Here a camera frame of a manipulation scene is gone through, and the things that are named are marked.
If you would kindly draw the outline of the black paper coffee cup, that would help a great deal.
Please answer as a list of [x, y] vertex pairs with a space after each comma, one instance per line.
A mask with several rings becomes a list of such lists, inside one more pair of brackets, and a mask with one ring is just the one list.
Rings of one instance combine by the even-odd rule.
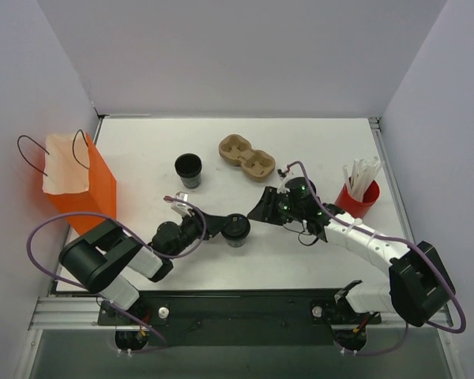
[[239, 248], [246, 243], [247, 235], [229, 235], [223, 234], [225, 242], [233, 248]]

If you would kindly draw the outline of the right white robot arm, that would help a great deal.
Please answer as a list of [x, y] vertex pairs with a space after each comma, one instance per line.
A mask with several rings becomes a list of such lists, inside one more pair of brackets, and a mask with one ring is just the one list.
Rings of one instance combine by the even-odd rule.
[[278, 226], [299, 222], [317, 239], [354, 253], [385, 274], [389, 281], [383, 285], [355, 280], [339, 291], [334, 311], [340, 320], [396, 313], [410, 325], [425, 325], [454, 293], [436, 249], [428, 242], [410, 248], [390, 241], [336, 205], [320, 202], [313, 188], [301, 177], [279, 189], [267, 186], [247, 216]]

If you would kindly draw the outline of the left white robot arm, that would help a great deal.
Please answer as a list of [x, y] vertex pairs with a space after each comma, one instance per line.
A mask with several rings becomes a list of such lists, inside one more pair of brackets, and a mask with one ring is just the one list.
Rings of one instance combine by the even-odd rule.
[[143, 318], [145, 305], [138, 289], [122, 275], [123, 269], [131, 268], [156, 283], [173, 269], [173, 257], [198, 239], [219, 234], [230, 222], [230, 216], [191, 212], [180, 224], [163, 222], [144, 246], [115, 221], [104, 220], [64, 247], [58, 260], [85, 290], [113, 302], [117, 316], [134, 325]]

